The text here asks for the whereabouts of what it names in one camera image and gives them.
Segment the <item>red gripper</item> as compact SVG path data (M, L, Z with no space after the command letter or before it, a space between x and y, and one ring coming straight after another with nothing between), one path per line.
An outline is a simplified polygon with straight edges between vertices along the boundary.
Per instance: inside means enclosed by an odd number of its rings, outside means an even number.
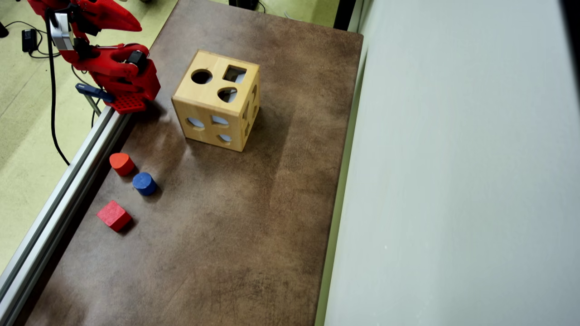
M142 31L137 18L114 0L29 0L28 3L42 17L48 9L64 13L74 32L97 35L99 28Z

